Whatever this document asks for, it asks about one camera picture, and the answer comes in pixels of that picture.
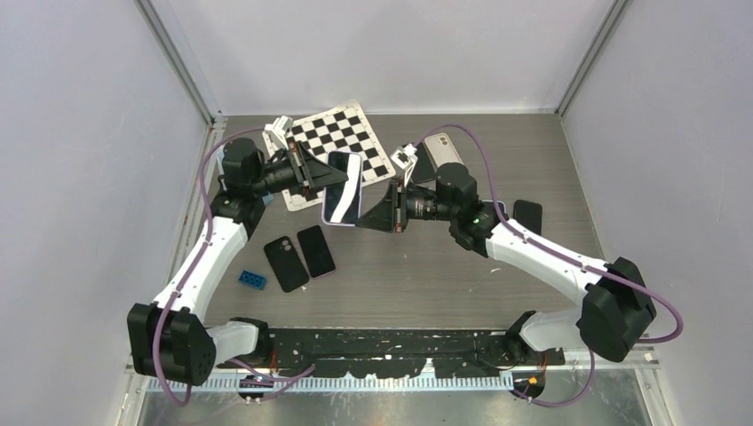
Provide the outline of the lilac cased phone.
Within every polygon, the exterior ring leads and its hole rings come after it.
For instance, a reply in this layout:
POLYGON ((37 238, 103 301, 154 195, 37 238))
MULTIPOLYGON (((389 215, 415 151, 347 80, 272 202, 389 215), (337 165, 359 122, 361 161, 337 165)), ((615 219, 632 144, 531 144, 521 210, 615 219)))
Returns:
POLYGON ((347 179, 324 189, 322 222, 326 225, 355 226, 361 216, 361 156, 345 151, 333 151, 328 153, 327 164, 344 172, 347 179))

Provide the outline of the purple edged phone from case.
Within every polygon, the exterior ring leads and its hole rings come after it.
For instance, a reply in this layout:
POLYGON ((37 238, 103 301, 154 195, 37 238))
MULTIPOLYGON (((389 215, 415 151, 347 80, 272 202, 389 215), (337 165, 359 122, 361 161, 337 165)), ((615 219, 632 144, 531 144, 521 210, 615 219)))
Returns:
POLYGON ((298 231, 297 239, 312 278, 318 279, 336 270, 334 258, 319 225, 298 231))

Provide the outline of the beige phone case with ring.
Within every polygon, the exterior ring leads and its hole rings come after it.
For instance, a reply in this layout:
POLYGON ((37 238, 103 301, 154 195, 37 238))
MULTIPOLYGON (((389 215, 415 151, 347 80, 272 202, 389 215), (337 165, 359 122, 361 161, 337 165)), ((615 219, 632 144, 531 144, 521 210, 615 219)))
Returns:
POLYGON ((448 163, 463 164, 461 156, 447 133, 441 132, 427 136, 423 140, 423 145, 434 170, 448 163))

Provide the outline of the black phone from case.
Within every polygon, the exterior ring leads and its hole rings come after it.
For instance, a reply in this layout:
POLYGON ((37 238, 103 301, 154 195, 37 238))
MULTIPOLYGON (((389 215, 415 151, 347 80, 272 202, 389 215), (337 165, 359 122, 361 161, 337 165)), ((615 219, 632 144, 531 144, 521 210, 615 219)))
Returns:
POLYGON ((411 181, 416 185, 427 184, 435 179, 435 168, 424 144, 416 147, 416 166, 411 175, 411 181))

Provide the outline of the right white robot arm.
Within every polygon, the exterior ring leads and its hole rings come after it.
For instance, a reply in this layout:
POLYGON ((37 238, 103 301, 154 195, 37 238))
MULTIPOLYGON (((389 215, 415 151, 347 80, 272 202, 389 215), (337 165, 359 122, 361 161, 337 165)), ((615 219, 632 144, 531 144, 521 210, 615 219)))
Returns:
POLYGON ((402 233, 411 219, 448 222, 449 234, 463 249, 515 266, 575 303, 560 312, 524 312, 508 328, 507 352, 519 364, 556 348, 587 348, 621 362, 656 316, 631 261, 580 255, 532 232, 499 204, 482 201, 476 179, 460 163, 440 166, 433 189, 392 179, 384 197, 356 225, 402 233))

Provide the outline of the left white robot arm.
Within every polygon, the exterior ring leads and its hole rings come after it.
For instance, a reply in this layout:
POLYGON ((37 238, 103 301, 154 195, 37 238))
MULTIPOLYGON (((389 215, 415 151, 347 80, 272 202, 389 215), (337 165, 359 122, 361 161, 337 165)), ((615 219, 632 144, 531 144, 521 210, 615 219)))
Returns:
POLYGON ((257 229, 268 194, 293 188, 318 192, 347 181, 299 142, 268 161, 250 138, 218 144, 223 187, 205 203, 200 236, 176 274, 149 304, 134 304, 127 315, 132 364, 137 373, 162 382, 203 384, 211 370, 241 358, 262 367, 273 353, 268 326, 233 318, 205 327, 210 300, 236 255, 257 229))

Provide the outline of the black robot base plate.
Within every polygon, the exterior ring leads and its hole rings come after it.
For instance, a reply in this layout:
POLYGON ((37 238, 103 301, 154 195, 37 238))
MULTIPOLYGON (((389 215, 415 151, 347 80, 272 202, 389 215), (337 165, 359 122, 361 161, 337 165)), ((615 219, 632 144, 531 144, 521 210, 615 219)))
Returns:
POLYGON ((313 367, 318 378, 357 379, 414 378, 426 367, 442 379, 481 378, 513 367, 538 371, 565 363, 561 350, 535 352, 487 329, 272 328, 239 359, 287 377, 313 367))

